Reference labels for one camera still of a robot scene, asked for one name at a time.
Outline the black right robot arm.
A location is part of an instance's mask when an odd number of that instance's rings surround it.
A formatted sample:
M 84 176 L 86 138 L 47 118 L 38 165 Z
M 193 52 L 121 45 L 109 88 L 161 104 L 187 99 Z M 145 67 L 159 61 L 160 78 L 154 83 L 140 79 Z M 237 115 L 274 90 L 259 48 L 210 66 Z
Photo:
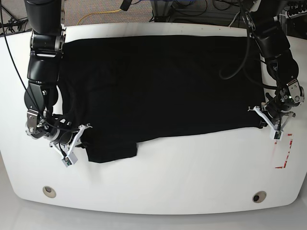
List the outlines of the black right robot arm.
M 49 139 L 62 158 L 67 158 L 75 147 L 84 146 L 81 136 L 89 126 L 74 123 L 75 91 L 59 81 L 65 42 L 64 4 L 60 0 L 26 0 L 24 3 L 32 27 L 28 87 L 24 94 L 28 109 L 27 132 L 34 139 Z M 62 115 L 53 112 L 60 86 L 69 94 L 68 107 Z

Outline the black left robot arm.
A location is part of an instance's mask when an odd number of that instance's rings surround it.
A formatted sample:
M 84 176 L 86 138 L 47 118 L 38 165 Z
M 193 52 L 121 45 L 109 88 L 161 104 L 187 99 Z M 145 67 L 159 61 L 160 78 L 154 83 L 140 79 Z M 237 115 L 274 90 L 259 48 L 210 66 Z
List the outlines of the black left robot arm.
M 267 95 L 268 102 L 254 111 L 276 132 L 281 132 L 285 126 L 282 118 L 291 117 L 292 107 L 304 102 L 304 89 L 298 81 L 299 67 L 290 50 L 290 43 L 279 21 L 279 15 L 287 6 L 287 0 L 260 0 L 256 10 L 247 10 L 241 0 L 237 1 L 247 31 L 245 55 L 236 70 L 225 75 L 219 71 L 223 80 L 233 78 L 245 65 L 249 56 L 250 41 L 254 39 L 264 58 L 268 74 L 276 81 L 276 86 L 260 84 L 265 89 L 275 91 L 275 96 Z

